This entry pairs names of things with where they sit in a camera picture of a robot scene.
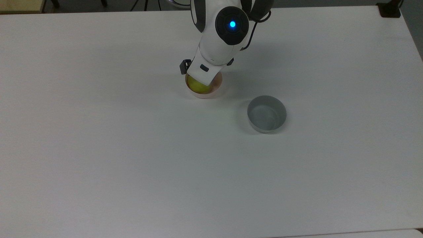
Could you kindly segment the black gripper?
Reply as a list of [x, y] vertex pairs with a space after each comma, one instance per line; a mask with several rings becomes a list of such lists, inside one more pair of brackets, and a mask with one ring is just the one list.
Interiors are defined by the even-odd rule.
[[192, 63], [191, 59], [184, 59], [179, 65], [179, 69], [182, 75], [187, 74], [187, 71]]

